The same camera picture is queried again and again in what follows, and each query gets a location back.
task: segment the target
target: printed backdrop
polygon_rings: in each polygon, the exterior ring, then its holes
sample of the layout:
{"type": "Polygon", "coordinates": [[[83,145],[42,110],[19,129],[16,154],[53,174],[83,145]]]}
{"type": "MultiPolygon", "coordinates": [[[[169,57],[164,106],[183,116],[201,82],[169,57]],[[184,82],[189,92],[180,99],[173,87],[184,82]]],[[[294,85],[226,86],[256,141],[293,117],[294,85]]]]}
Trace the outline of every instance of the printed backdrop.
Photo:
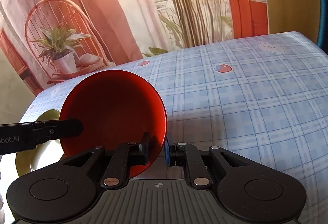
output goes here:
{"type": "Polygon", "coordinates": [[[106,67],[268,33],[266,0],[0,1],[0,48],[34,95],[106,67]]]}

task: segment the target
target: potted plant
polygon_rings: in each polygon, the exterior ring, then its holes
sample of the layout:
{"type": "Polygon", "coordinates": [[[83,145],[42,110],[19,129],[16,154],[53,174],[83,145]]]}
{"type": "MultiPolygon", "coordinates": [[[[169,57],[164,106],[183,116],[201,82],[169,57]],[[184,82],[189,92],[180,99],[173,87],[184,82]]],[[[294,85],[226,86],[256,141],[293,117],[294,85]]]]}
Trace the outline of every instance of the potted plant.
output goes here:
{"type": "Polygon", "coordinates": [[[39,27],[43,37],[35,42],[42,48],[38,58],[47,61],[48,65],[52,61],[57,69],[64,74],[74,73],[77,71],[74,55],[74,48],[82,47],[79,43],[84,38],[91,35],[76,33],[76,29],[68,29],[65,26],[50,28],[49,30],[39,27]]]}

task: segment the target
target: tablecloth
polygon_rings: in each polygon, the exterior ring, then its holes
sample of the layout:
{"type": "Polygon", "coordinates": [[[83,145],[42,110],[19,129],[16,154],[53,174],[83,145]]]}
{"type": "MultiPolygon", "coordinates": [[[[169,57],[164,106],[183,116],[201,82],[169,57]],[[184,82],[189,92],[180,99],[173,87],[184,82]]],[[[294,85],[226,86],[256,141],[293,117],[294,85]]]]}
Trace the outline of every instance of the tablecloth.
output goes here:
{"type": "MultiPolygon", "coordinates": [[[[161,95],[175,142],[218,145],[298,179],[301,223],[328,219],[328,56],[297,32],[229,40],[110,69],[136,73],[161,95]]],[[[40,93],[21,122],[61,109],[88,75],[40,93]]],[[[139,177],[179,178],[163,154],[139,177]]]]}

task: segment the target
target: cartoon face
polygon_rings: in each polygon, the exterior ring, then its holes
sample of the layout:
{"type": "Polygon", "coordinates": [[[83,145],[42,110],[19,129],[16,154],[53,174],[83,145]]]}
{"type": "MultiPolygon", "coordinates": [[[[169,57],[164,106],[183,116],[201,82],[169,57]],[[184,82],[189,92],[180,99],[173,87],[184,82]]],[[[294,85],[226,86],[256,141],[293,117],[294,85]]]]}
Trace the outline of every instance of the cartoon face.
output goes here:
{"type": "Polygon", "coordinates": [[[58,96],[60,90],[61,90],[61,87],[59,87],[59,86],[56,87],[56,88],[54,88],[54,89],[51,91],[51,93],[50,93],[50,97],[56,97],[56,96],[58,96]]]}
{"type": "Polygon", "coordinates": [[[232,68],[227,64],[218,65],[214,69],[215,69],[215,71],[221,72],[221,73],[231,72],[232,71],[232,68]]]}
{"type": "Polygon", "coordinates": [[[269,42],[262,41],[257,45],[260,49],[272,52],[272,53],[277,53],[277,54],[283,54],[285,53],[285,49],[280,46],[280,45],[274,45],[270,44],[269,42]]]}
{"type": "Polygon", "coordinates": [[[147,65],[148,63],[150,63],[149,60],[144,60],[141,63],[139,63],[139,66],[144,66],[144,65],[147,65]]]}

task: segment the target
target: red bowl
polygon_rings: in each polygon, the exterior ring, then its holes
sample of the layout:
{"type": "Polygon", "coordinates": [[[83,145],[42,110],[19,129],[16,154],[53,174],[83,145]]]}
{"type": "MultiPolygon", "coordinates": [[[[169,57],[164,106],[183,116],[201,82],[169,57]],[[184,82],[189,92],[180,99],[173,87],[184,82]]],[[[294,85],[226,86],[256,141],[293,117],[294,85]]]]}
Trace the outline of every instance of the red bowl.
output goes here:
{"type": "Polygon", "coordinates": [[[142,77],[121,70],[97,72],[78,83],[59,117],[72,118],[82,122],[83,132],[60,139],[67,157],[98,145],[114,150],[122,143],[140,142],[143,133],[150,132],[149,162],[132,166],[131,178],[155,161],[167,131],[165,107],[155,88],[142,77]]]}

